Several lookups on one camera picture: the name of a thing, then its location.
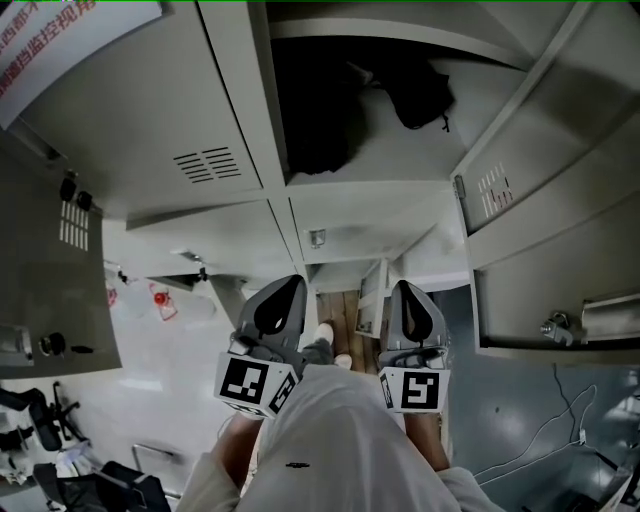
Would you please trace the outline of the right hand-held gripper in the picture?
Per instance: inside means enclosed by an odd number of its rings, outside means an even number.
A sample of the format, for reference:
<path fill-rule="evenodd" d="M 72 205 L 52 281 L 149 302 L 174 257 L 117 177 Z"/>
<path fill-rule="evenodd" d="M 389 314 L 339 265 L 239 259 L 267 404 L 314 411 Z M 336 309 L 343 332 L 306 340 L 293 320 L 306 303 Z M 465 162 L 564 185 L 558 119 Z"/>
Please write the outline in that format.
<path fill-rule="evenodd" d="M 401 414 L 443 411 L 451 377 L 447 349 L 440 347 L 446 343 L 446 334 L 444 316 L 430 295 L 399 280 L 389 299 L 386 341 L 387 350 L 398 351 L 379 357 L 378 377 L 388 410 Z"/>

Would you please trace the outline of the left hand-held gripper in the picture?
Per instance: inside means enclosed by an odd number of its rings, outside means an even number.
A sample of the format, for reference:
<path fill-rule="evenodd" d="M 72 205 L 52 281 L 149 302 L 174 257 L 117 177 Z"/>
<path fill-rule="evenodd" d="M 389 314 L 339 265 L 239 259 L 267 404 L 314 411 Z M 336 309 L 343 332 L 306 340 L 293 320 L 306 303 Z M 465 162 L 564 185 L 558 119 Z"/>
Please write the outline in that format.
<path fill-rule="evenodd" d="M 275 418 L 302 375 L 307 285 L 299 275 L 277 279 L 249 298 L 219 356 L 214 397 L 249 416 Z"/>

